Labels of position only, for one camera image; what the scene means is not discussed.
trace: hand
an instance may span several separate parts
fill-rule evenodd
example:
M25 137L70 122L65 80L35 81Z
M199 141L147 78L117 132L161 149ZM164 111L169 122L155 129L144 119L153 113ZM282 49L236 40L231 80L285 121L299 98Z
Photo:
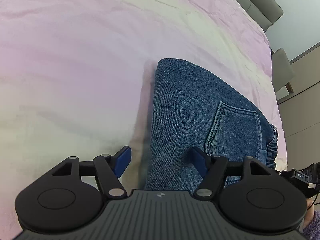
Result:
M307 208L309 208L313 203L313 199L307 198ZM312 207L307 210L306 215L304 216L304 222L302 229L305 229L307 225L310 224L310 222L313 220L313 216L315 215L315 205L312 205Z

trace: wall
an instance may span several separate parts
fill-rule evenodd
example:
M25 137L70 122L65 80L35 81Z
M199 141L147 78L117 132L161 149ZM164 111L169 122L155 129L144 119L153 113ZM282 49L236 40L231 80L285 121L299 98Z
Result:
M276 0L284 11L267 31L273 51L292 60L320 41L320 0Z

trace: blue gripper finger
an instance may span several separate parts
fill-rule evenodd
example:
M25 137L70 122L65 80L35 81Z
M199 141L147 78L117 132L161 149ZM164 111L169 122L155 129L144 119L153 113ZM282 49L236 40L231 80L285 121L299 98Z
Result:
M128 167L131 161L131 148L124 146L120 151L111 157L112 160L112 171L114 175L119 179Z
M197 169L200 176L204 178L210 168L211 158L198 147L192 147L189 150L191 162Z

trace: blue jeans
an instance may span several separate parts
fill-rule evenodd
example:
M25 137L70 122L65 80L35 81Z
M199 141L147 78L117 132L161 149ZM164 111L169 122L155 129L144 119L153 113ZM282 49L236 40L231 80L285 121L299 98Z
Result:
M193 146L230 161L252 156L274 169L277 136L260 110L220 78L185 60L162 59L145 189L193 192L202 181L187 154ZM226 184L239 179L228 177Z

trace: bed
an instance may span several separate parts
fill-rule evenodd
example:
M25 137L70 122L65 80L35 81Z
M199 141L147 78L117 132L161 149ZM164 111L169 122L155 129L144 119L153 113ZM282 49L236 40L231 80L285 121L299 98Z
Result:
M140 187L157 63L199 65L284 132L270 45L236 0L0 0L0 239L21 228L16 195L68 156L132 148L122 176Z

